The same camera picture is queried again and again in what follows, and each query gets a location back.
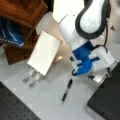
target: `pen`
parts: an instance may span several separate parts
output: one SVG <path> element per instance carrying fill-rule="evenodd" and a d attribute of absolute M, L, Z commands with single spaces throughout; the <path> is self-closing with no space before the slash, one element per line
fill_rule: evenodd
<path fill-rule="evenodd" d="M 67 97 L 68 91 L 69 91 L 69 89 L 71 88 L 72 83 L 73 83 L 73 80 L 70 79 L 70 81 L 69 81 L 69 83 L 68 83 L 68 85 L 67 85 L 67 90 L 65 91 L 65 93 L 64 93 L 64 95 L 63 95 L 63 97 L 62 97 L 62 101 L 61 101 L 62 104 L 64 103 L 64 101 L 65 101 L 65 99 L 66 99 L 66 97 Z"/>

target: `wooden furniture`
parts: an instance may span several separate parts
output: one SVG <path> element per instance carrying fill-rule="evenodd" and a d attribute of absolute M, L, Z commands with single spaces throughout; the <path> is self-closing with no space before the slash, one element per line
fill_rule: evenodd
<path fill-rule="evenodd" d="M 25 40 L 23 47 L 5 46 L 9 64 L 30 56 L 37 40 L 35 27 L 46 12 L 43 0 L 0 0 L 0 16 L 16 22 Z"/>

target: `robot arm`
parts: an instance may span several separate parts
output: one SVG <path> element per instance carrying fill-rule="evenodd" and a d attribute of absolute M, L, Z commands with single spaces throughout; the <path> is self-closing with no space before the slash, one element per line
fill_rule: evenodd
<path fill-rule="evenodd" d="M 109 0 L 90 0 L 78 14 L 68 14 L 59 22 L 59 29 L 73 53 L 73 75 L 83 75 L 110 67 L 114 58 L 100 47 L 94 52 L 89 39 L 100 36 L 106 26 L 106 8 Z M 95 62 L 106 65 L 96 66 Z"/>

